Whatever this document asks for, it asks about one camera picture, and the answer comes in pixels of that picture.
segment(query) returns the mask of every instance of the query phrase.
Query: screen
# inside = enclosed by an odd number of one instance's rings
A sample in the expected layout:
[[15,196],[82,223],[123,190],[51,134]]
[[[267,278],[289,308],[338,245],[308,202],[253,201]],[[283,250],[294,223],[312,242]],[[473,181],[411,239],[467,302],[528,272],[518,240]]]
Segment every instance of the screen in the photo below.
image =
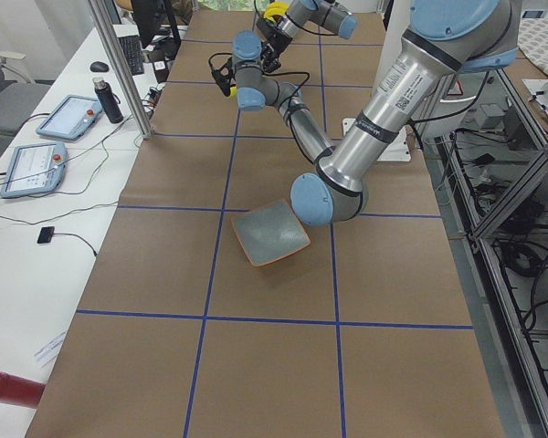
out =
[[170,0],[132,0],[132,16],[138,27],[142,47],[147,47],[153,42],[164,19],[168,18],[178,50],[181,45],[181,37]]
[[85,118],[87,110],[93,107],[93,100],[69,98],[42,127],[42,130],[57,134],[70,134]]
[[54,144],[19,149],[6,189],[17,192],[45,187],[53,150]]

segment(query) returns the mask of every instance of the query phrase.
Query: gray chair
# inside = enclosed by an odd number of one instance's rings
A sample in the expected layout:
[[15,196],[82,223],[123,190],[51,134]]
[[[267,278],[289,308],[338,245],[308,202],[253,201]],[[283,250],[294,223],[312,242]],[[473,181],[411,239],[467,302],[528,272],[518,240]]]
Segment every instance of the gray chair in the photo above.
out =
[[32,81],[24,75],[21,76],[27,83],[9,84],[5,81],[2,68],[19,74],[17,70],[6,66],[5,59],[2,57],[0,63],[0,156],[49,89],[48,85],[28,83]]

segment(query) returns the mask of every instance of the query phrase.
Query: red object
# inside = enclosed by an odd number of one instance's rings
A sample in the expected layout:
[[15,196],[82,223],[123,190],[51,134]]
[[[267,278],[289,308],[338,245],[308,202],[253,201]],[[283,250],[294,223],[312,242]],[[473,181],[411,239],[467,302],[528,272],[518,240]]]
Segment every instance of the red object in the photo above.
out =
[[45,385],[0,371],[0,403],[37,408]]

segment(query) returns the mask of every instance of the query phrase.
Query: thermos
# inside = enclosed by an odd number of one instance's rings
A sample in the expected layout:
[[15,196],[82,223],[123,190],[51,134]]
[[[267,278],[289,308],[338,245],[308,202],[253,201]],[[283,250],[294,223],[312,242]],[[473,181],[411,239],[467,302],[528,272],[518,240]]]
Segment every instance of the thermos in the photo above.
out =
[[0,371],[0,403],[37,408],[45,385]]
[[120,123],[124,119],[124,116],[121,115],[120,107],[111,92],[110,84],[103,80],[103,78],[94,78],[93,85],[95,86],[95,94],[98,96],[101,107],[110,122]]

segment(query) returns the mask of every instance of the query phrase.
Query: computer mouse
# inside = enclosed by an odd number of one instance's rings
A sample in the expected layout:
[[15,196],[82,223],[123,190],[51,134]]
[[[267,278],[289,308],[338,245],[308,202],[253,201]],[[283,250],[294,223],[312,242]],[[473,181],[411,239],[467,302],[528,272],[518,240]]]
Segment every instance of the computer mouse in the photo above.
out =
[[105,62],[95,61],[91,63],[90,71],[93,71],[94,73],[105,73],[106,71],[110,71],[110,66]]

